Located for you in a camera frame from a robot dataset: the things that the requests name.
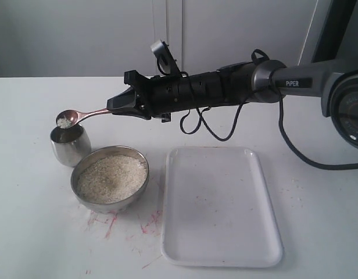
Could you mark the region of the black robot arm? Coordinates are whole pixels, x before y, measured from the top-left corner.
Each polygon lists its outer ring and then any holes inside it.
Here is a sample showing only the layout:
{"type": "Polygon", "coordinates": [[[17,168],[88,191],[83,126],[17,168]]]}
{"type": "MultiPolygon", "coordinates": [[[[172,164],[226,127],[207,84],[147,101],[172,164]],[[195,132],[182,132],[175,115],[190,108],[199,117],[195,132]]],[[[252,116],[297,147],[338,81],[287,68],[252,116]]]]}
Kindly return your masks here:
{"type": "Polygon", "coordinates": [[[132,70],[124,83],[128,88],[107,101],[109,111],[164,122],[173,112],[194,108],[276,103],[286,95],[318,97],[323,116],[358,148],[358,58],[292,67],[278,60],[245,62],[192,76],[147,78],[132,70]]]}

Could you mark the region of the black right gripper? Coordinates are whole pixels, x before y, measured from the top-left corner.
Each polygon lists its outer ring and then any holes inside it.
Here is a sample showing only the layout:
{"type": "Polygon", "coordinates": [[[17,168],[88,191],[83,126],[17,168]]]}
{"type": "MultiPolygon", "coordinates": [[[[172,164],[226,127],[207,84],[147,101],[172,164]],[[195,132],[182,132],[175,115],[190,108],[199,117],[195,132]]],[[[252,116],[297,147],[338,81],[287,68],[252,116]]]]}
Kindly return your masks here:
{"type": "Polygon", "coordinates": [[[124,83],[130,87],[107,100],[106,108],[113,115],[151,118],[170,122],[171,114],[193,109],[195,102],[188,80],[180,76],[147,78],[136,70],[124,73],[124,83]]]}

